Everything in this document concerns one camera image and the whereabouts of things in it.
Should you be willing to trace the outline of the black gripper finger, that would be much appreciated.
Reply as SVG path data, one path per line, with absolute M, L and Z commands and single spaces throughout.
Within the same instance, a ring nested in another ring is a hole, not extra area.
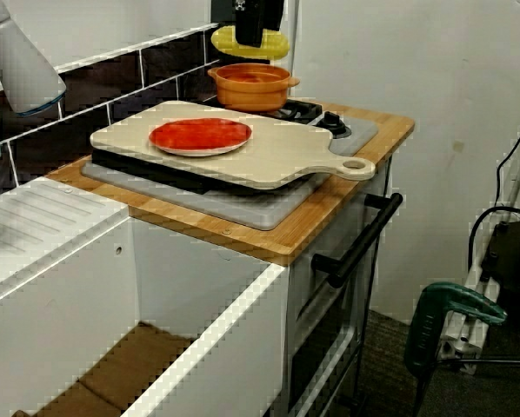
M 235 1 L 235 37 L 239 44 L 260 46 L 263 39 L 264 1 Z
M 264 1 L 264 28 L 280 30 L 283 19 L 283 0 Z

